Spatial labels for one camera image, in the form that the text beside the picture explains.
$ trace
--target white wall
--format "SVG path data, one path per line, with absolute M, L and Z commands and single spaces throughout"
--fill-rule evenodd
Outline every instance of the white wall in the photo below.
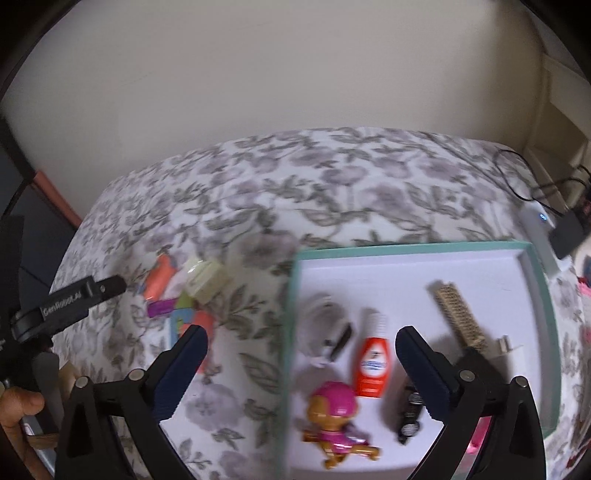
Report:
M 84 215 L 121 174 L 246 135 L 373 125 L 520 148 L 540 69 L 508 0 L 82 0 L 3 109 Z

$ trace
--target purple marker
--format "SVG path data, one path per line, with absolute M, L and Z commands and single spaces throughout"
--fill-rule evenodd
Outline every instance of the purple marker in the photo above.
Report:
M 178 299 L 157 300 L 148 303 L 148 317 L 151 319 L 160 315 L 166 315 L 174 310 Z

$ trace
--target red bottle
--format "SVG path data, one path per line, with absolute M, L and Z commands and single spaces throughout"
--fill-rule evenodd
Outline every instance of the red bottle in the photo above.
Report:
M 372 313 L 368 322 L 370 336 L 363 344 L 355 372 L 355 393 L 358 397 L 380 398 L 392 370 L 387 323 L 380 313 Z

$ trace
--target screw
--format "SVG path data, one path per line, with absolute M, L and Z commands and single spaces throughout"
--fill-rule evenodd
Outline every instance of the screw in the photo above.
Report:
M 515 383 L 520 387 L 527 387 L 527 378 L 525 377 L 515 377 Z
M 464 382 L 471 382 L 476 378 L 476 375 L 474 375 L 473 372 L 470 372 L 469 370 L 462 370 L 460 372 L 460 378 L 464 381 Z
M 78 380 L 76 380 L 75 385 L 78 388 L 84 388 L 88 385 L 88 377 L 80 377 Z
M 136 368 L 136 369 L 132 370 L 131 372 L 129 372 L 129 375 L 127 375 L 127 377 L 130 380 L 137 382 L 138 380 L 142 380 L 142 378 L 144 377 L 144 373 L 145 373 L 145 371 L 142 370 L 141 368 Z

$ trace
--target white bottle cap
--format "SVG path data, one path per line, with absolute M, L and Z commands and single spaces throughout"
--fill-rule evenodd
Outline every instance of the white bottle cap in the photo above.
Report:
M 370 313 L 368 316 L 368 337 L 388 338 L 388 319 L 382 313 Z

